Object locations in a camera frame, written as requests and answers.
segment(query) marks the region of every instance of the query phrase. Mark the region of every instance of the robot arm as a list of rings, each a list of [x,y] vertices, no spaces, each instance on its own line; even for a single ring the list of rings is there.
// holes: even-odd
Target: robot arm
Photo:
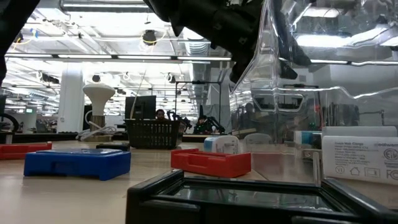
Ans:
[[[227,0],[144,0],[165,22],[171,22],[174,34],[181,34],[187,27],[231,52],[236,62],[230,79],[237,82],[251,61],[256,49],[263,0],[243,1],[241,5]],[[279,48],[282,58],[307,66],[310,59],[297,45],[285,28],[284,16],[280,12],[282,1],[275,1],[275,23],[279,33]],[[281,78],[296,79],[297,74],[285,62],[281,62]]]
[[[175,121],[175,119],[179,120],[180,122],[185,124],[185,131],[187,131],[187,129],[191,129],[192,128],[192,124],[191,121],[188,120],[188,118],[182,118],[180,115],[175,114],[175,112],[173,111],[168,111],[167,112],[167,117],[169,118],[169,120],[171,120],[170,114],[173,114],[173,120]]]
[[[212,126],[215,126],[220,134],[223,134],[225,132],[225,128],[216,120],[216,118],[207,117],[207,122],[209,122],[209,124],[211,124]]]

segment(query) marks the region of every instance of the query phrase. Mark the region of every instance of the white label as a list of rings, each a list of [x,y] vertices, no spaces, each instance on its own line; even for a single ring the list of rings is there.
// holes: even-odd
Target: white label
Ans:
[[[327,177],[398,185],[398,138],[324,136],[322,161]]]

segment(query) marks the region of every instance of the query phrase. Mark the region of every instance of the black plastic tray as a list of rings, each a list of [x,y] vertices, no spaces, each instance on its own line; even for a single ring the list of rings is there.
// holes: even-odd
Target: black plastic tray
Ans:
[[[398,213],[335,179],[317,187],[184,177],[183,171],[173,170],[127,191],[126,224],[157,222],[398,223]]]

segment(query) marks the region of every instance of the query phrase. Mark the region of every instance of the white box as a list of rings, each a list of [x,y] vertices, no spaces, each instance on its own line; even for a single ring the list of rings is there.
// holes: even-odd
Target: white box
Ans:
[[[327,126],[322,128],[322,136],[398,137],[394,126]]]
[[[398,138],[324,136],[322,161],[326,177],[398,185]]]

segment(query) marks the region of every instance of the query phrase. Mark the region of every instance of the black plastic bin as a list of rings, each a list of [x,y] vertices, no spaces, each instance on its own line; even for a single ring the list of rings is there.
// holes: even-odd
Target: black plastic bin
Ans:
[[[182,141],[185,125],[179,121],[125,119],[131,147],[174,149]]]
[[[146,223],[395,224],[398,213],[335,179],[316,186],[173,170],[127,191],[125,224]]]

